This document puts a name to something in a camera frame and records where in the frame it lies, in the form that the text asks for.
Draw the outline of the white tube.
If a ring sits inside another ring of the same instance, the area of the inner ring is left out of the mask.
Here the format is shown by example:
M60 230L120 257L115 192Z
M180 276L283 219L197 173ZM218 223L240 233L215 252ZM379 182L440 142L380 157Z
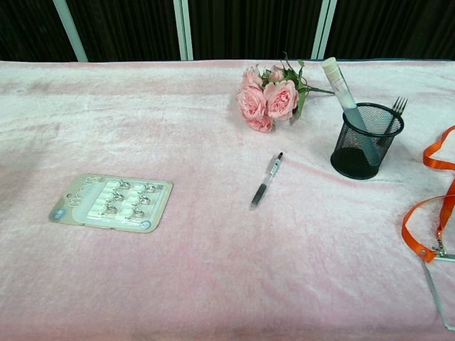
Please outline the white tube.
M365 122L363 121L357 104L350 93L341 69L338 66L337 60L334 57L324 60L322 62L322 68L331 84L333 92L343 108L346 119L353 127L362 131L367 131ZM356 140L363 149L369 164L376 166L379 158L372 139L369 136L357 133Z

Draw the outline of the black metal mesh pen holder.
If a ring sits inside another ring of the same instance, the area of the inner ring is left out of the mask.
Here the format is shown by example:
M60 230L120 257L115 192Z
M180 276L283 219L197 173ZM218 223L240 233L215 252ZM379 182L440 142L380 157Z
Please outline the black metal mesh pen holder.
M343 116L343 125L331 154L331 165L345 177L367 180L377 175L394 137L404 129L400 114L380 104L357 104L362 126Z

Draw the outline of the clear black gel pen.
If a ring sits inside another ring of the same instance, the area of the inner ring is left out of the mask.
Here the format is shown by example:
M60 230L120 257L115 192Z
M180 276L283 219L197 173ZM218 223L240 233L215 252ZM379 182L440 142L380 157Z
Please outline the clear black gel pen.
M279 170L279 167L282 163L282 158L283 158L284 153L280 152L277 155L273 156L268 167L266 170L266 176L264 177L263 181L259 185L254 197L252 198L252 201L250 202L250 209L254 210L260 203L262 198L264 197L264 194L267 191L267 188L269 187L270 183L272 182L273 177L277 174L277 171Z

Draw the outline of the pink artificial rose bouquet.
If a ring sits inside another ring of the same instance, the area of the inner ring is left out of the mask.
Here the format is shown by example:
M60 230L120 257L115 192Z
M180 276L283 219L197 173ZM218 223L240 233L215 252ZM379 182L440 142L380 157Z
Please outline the pink artificial rose bouquet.
M288 121L292 125L300 119L310 93L334 94L311 86L304 77L305 62L297 62L299 67L296 69L285 53L279 66L260 70L254 65L244 70L235 101L251 129L269 133L278 121Z

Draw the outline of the pink plush table cloth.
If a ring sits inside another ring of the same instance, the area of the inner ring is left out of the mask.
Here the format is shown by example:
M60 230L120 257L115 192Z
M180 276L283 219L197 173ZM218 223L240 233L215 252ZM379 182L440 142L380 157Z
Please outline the pink plush table cloth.
M424 201L409 229L434 244L455 179L422 162L455 125L455 62L341 64L358 101L408 98L367 181L331 166L333 96L310 96L295 124L251 130L235 101L249 65L0 61L0 341L455 341L401 237ZM171 181L159 227L52 223L81 173Z

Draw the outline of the metal hooks blister pack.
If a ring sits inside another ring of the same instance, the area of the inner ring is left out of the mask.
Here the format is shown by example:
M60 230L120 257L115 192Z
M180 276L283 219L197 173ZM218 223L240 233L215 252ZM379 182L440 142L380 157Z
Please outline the metal hooks blister pack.
M49 220L124 232L149 233L159 225L173 183L83 173L72 180Z

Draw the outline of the black pleated curtain panel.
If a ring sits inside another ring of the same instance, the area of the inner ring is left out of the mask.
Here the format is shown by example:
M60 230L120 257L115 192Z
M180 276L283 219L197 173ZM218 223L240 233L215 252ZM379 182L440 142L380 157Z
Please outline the black pleated curtain panel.
M455 0L337 0L325 56L455 60Z
M91 63L180 60L173 0L66 0Z
M0 0L0 60L77 60L53 0Z
M188 0L196 60L309 59L323 0Z

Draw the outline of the dark metal fork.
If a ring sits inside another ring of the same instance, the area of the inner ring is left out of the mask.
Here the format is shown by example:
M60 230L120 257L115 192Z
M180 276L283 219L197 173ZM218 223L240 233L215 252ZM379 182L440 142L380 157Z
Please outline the dark metal fork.
M388 126L385 130L385 136L381 137L378 140L377 145L383 146L385 144L385 142L387 140L387 135L392 131L392 128L393 128L393 125L395 122L395 117L400 117L403 114L405 107L407 105L407 102L408 102L408 99L404 98L404 97L398 97L396 99L395 103L392 106L392 110L394 112L394 117L391 119L390 123L388 124Z

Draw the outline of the clear badge holder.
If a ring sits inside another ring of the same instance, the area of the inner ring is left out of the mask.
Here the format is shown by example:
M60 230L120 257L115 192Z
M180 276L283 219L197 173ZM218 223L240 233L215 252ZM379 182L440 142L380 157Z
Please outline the clear badge holder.
M454 262L455 263L455 254L445 254L444 256L436 256L434 258L434 260L435 261L448 261L448 262ZM440 297L439 297L439 294L437 292L437 288L436 288L436 286L434 284L432 275L429 272L429 269L428 269L426 261L422 260L422 266L423 266L423 269L424 269L425 276L427 278L427 282L429 284L429 289L431 291L432 297L433 297L434 302L436 304L437 311L438 311L438 313L439 313L439 315L441 317L443 325L444 325L444 327L447 330L455 332L455 325L450 325L448 323L447 319L446 319L446 315L444 313L444 309L442 307L442 304L441 304L441 301L440 301Z

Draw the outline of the aluminium frame post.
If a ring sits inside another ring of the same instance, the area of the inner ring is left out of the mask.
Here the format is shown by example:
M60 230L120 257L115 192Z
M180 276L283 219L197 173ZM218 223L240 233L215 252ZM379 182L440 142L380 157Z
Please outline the aluminium frame post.
M178 46L182 61L192 61L193 43L188 0L173 0Z
M324 59L337 2L338 0L321 0L321 8L311 50L312 60Z
M79 63L87 63L88 58L77 31L72 14L66 0L53 0L53 5L58 13L60 22L63 25L75 57Z

